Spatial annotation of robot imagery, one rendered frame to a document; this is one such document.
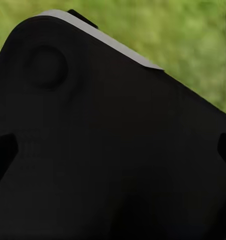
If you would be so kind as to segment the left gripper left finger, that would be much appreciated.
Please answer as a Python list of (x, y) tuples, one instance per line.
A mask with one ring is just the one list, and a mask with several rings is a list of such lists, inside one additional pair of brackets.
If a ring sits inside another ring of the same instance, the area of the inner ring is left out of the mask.
[(0, 181), (19, 152), (14, 133), (0, 136)]

